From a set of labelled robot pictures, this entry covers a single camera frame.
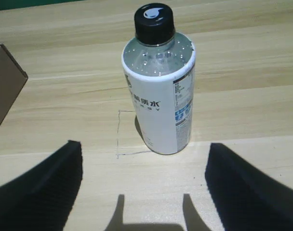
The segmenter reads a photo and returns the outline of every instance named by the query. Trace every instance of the bottle label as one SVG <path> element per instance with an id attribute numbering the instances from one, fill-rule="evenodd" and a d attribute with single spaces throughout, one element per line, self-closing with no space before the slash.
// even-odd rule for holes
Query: bottle label
<path id="1" fill-rule="evenodd" d="M 182 150 L 189 142 L 191 133 L 194 90 L 194 66 L 181 78 L 173 81 L 177 149 Z"/>

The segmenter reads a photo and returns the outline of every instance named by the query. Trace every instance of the wood grain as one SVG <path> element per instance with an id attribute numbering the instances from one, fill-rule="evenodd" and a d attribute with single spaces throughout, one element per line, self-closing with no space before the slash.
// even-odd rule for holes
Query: wood grain
<path id="1" fill-rule="evenodd" d="M 197 49 L 193 135 L 172 156 L 144 146 L 120 62 L 146 2 L 0 12 L 0 42 L 30 77 L 0 127 L 0 185 L 81 141 L 84 179 L 66 231 L 104 230 L 119 194 L 125 223 L 186 230 L 184 193 L 223 230 L 204 179 L 213 141 L 293 188 L 293 0 L 163 1 Z"/>

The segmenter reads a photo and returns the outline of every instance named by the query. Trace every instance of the water bottle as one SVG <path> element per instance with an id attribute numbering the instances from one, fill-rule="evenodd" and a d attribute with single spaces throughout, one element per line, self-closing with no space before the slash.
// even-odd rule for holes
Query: water bottle
<path id="1" fill-rule="evenodd" d="M 143 139 L 156 153 L 174 154 L 191 134 L 195 47 L 175 31 L 165 4 L 140 7 L 134 24 L 121 59 Z"/>

